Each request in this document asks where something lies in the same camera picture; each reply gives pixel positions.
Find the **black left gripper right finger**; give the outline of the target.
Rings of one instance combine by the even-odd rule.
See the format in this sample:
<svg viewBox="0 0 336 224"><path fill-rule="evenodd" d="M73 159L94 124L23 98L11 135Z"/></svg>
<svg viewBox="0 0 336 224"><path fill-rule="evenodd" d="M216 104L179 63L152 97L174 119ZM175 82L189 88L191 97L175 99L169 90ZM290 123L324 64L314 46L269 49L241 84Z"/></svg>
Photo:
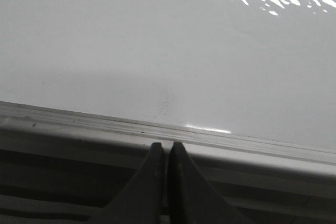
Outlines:
<svg viewBox="0 0 336 224"><path fill-rule="evenodd" d="M180 142L169 155L167 197L171 223L253 223L202 176Z"/></svg>

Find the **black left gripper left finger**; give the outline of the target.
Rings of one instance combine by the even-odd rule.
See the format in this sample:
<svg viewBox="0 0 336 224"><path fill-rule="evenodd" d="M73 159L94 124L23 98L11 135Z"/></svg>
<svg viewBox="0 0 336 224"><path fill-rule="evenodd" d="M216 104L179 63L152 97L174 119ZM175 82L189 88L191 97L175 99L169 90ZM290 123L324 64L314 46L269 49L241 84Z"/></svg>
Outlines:
<svg viewBox="0 0 336 224"><path fill-rule="evenodd" d="M132 179L87 223L160 223L165 153L153 143Z"/></svg>

